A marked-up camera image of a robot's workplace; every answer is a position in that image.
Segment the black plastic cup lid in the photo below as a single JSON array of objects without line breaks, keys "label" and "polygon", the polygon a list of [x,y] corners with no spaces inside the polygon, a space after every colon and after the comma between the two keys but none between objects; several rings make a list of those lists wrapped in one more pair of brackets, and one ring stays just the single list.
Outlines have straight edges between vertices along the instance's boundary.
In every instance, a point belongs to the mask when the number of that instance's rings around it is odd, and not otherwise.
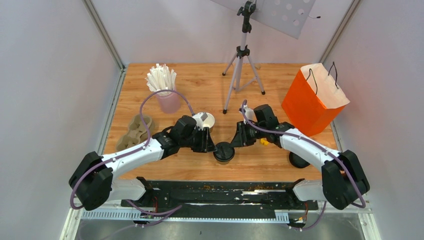
[{"label": "black plastic cup lid", "polygon": [[216,144],[216,151],[213,152],[214,157],[221,159],[234,157],[236,151],[233,147],[230,146],[229,142],[222,141]]}]

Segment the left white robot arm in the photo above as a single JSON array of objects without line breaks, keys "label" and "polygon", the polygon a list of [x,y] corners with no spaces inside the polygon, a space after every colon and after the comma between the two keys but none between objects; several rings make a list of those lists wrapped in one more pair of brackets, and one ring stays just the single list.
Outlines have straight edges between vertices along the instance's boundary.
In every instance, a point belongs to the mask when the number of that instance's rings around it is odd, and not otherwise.
[{"label": "left white robot arm", "polygon": [[142,165],[175,155],[181,148],[195,153],[217,151],[210,136],[211,120],[212,115],[207,112],[184,115],[175,125],[128,149],[104,155],[95,151],[87,153],[68,181],[72,189],[71,207],[92,211],[114,200],[134,200],[142,207],[149,206],[153,193],[146,184],[137,178],[123,180],[119,177]]}]

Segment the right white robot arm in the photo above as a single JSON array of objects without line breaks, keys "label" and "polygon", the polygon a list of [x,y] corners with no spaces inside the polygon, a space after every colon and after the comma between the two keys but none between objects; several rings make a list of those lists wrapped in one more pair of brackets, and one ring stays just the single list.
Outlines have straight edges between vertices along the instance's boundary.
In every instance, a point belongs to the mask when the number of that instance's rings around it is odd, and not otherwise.
[{"label": "right white robot arm", "polygon": [[332,149],[306,136],[294,125],[279,122],[268,104],[252,109],[244,100],[239,112],[243,120],[236,124],[231,147],[248,147],[265,139],[288,151],[293,166],[299,167],[296,161],[302,160],[321,173],[320,180],[301,179],[292,187],[292,191],[285,195],[290,208],[298,209],[305,201],[312,200],[327,201],[338,210],[349,205],[366,207],[363,195],[370,190],[370,184],[353,151]]}]

